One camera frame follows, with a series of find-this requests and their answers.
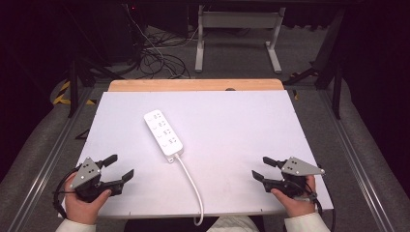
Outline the black metal stand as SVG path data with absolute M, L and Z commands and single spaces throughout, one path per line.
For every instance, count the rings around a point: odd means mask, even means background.
M 70 82 L 70 94 L 71 94 L 71 108 L 69 117 L 72 118 L 79 108 L 78 97 L 78 81 L 82 83 L 84 87 L 93 87 L 96 83 L 96 74 L 93 70 L 97 71 L 102 76 L 108 77 L 112 80 L 119 80 L 121 76 L 116 74 L 103 66 L 98 65 L 86 57 L 77 57 L 74 59 L 69 68 L 69 82 Z
M 335 54 L 335 47 L 344 13 L 345 10 L 337 11 L 311 67 L 304 72 L 291 74 L 289 79 L 283 82 L 285 86 L 290 86 L 315 73 L 317 73 L 317 79 L 314 86 L 318 90 L 324 90 L 331 82 L 334 82 L 332 111 L 338 120 L 340 119 L 339 103 L 342 77 L 341 67 Z

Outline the black computer case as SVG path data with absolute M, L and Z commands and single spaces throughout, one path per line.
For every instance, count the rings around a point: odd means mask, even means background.
M 138 34 L 122 4 L 102 6 L 103 45 L 111 63 L 131 63 L 141 60 Z

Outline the person's left hand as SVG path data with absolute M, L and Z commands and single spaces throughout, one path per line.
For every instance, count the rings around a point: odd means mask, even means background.
M 71 184 L 75 173 L 71 174 L 65 182 L 65 205 L 67 218 L 71 221 L 94 225 L 98 218 L 99 210 L 111 195 L 111 190 L 107 189 L 101 193 L 93 202 L 81 201 L 76 193 L 70 193 Z

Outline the white metal table frame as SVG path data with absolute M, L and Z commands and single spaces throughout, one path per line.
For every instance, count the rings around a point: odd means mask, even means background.
M 272 29 L 272 38 L 265 42 L 270 61 L 275 73 L 281 73 L 282 69 L 276 54 L 276 43 L 285 15 L 285 8 L 279 8 L 273 13 L 251 13 L 251 12 L 209 12 L 204 10 L 205 6 L 198 7 L 197 46 L 194 70 L 197 73 L 203 71 L 205 28 L 249 28 L 249 29 Z

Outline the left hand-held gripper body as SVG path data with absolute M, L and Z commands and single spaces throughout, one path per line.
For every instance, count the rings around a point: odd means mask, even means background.
M 119 195 L 123 191 L 122 180 L 102 182 L 102 169 L 98 168 L 96 161 L 86 158 L 77 168 L 76 175 L 71 184 L 73 190 L 81 201 L 91 203 L 105 190 L 110 189 L 111 195 Z

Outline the white power strip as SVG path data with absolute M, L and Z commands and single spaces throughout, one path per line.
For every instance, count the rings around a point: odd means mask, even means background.
M 182 141 L 160 110 L 146 113 L 143 119 L 169 162 L 184 153 Z

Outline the aluminium rail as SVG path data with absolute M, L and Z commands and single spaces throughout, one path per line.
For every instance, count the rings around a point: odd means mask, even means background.
M 34 182 L 28 191 L 23 203 L 19 207 L 15 218 L 9 226 L 7 232 L 21 232 L 24 228 L 28 218 L 31 216 L 36 204 L 38 203 L 48 180 L 61 157 L 62 151 L 66 146 L 68 136 L 70 135 L 73 126 L 80 114 L 83 106 L 86 104 L 90 95 L 93 92 L 92 87 L 84 87 L 82 93 L 77 100 L 78 107 L 73 111 L 71 117 L 65 121 L 64 127 L 57 136 L 51 151 L 48 153 L 46 160 L 40 169 L 40 172 L 35 176 Z
M 376 190 L 373 186 L 373 183 L 369 179 L 364 166 L 359 160 L 358 154 L 354 149 L 352 142 L 349 139 L 349 136 L 341 123 L 341 121 L 336 117 L 330 97 L 328 94 L 319 90 L 318 95 L 321 101 L 324 103 L 325 108 L 333 122 L 334 127 L 336 128 L 337 135 L 341 140 L 341 145 L 346 156 L 346 159 L 349 162 L 351 170 L 355 176 L 355 179 L 359 185 L 359 188 L 364 196 L 364 199 L 370 209 L 370 212 L 377 224 L 377 227 L 380 232 L 395 232 L 395 229 L 378 197 Z

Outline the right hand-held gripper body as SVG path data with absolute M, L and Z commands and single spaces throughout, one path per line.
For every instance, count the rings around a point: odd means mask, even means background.
M 271 189 L 278 189 L 290 198 L 300 198 L 305 193 L 312 193 L 311 189 L 307 190 L 307 176 L 325 173 L 323 168 L 294 157 L 286 159 L 284 162 L 285 165 L 278 168 L 281 171 L 281 180 L 265 178 L 266 182 L 262 183 L 267 192 L 270 192 Z

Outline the white table board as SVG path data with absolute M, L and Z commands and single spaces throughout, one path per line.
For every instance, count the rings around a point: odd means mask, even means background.
M 184 145 L 168 162 L 143 116 L 160 110 Z M 134 170 L 106 218 L 268 215 L 283 212 L 251 174 L 280 179 L 263 162 L 298 158 L 314 163 L 307 138 L 285 91 L 106 92 L 80 156 L 118 160 L 102 179 Z

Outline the person's lap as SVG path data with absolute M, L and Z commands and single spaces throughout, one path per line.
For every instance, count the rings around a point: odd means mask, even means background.
M 269 231 L 262 216 L 205 217 L 195 225 L 190 217 L 131 219 L 124 232 L 283 232 Z

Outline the person's right hand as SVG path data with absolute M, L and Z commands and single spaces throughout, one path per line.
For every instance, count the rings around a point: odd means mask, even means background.
M 276 188 L 272 188 L 271 193 L 278 200 L 278 202 L 282 204 L 290 218 L 301 217 L 316 212 L 315 204 L 311 201 L 299 201 L 289 198 Z

